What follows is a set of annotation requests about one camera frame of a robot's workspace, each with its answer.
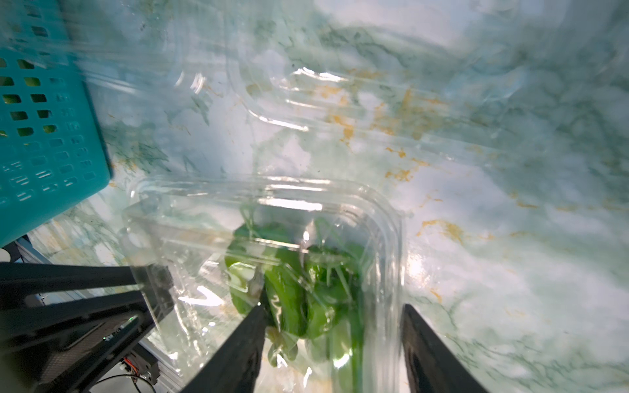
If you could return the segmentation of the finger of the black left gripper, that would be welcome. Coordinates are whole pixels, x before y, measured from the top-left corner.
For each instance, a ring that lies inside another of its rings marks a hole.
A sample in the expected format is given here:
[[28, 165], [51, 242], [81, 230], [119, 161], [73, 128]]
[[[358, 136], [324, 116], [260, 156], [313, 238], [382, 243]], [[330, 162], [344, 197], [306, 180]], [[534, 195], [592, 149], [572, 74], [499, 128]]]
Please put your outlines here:
[[44, 305], [1, 293], [1, 390], [87, 392], [154, 325], [140, 291]]
[[141, 286], [151, 309], [170, 314], [173, 278], [163, 266], [93, 267], [72, 265], [1, 264], [1, 310], [20, 309], [38, 293]]

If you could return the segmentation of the clear clamshell with peppers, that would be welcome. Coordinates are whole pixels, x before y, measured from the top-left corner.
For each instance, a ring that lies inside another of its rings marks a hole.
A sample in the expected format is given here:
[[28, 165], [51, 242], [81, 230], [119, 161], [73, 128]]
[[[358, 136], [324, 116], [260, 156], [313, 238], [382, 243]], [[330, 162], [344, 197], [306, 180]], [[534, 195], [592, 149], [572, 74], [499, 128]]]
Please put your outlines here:
[[481, 130], [455, 90], [496, 1], [63, 1], [88, 82], [165, 124], [232, 90], [252, 117], [453, 159]]
[[121, 230], [180, 386], [202, 392], [242, 330], [257, 392], [397, 391], [403, 240], [372, 188], [276, 176], [139, 180]]

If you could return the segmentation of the teal plastic basket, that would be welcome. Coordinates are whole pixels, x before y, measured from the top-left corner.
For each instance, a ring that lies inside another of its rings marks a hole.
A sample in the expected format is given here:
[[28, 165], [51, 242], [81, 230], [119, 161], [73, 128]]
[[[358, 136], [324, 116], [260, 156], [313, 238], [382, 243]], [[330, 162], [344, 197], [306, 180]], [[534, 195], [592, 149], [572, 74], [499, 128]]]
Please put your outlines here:
[[108, 185], [111, 172], [56, 1], [1, 3], [1, 244]]

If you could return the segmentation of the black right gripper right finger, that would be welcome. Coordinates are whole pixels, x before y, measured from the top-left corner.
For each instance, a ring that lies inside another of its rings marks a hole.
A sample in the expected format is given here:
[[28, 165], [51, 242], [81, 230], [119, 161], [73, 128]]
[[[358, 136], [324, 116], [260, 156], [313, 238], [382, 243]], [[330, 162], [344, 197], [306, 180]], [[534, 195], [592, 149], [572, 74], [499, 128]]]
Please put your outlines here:
[[487, 393], [410, 304], [401, 317], [401, 345], [414, 393]]

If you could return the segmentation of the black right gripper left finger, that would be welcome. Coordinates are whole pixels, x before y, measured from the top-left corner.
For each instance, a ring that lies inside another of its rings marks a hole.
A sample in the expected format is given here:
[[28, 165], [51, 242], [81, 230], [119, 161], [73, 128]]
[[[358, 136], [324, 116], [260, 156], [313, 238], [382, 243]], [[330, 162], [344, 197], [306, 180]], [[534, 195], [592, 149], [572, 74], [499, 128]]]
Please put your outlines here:
[[182, 392], [253, 392], [267, 326], [267, 309], [258, 304]]

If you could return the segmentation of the clear clamshell with peppers front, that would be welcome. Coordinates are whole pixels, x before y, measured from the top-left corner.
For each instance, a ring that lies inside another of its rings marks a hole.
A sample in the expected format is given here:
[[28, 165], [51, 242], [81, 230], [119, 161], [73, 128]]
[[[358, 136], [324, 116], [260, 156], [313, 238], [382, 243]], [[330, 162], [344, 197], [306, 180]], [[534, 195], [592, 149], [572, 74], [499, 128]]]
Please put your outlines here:
[[403, 240], [372, 188], [276, 176], [139, 180], [121, 230], [180, 386], [202, 392], [242, 330], [257, 392], [397, 391]]

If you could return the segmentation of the clear clamshell with peppers middle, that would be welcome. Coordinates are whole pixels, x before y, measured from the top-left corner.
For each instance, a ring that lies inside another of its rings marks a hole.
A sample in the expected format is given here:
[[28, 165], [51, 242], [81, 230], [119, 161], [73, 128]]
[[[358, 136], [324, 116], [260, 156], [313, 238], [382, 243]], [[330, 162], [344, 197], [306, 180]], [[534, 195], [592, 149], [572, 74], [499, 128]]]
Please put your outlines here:
[[63, 1], [88, 82], [165, 124], [232, 90], [252, 117], [453, 159], [481, 130], [455, 90], [496, 1]]

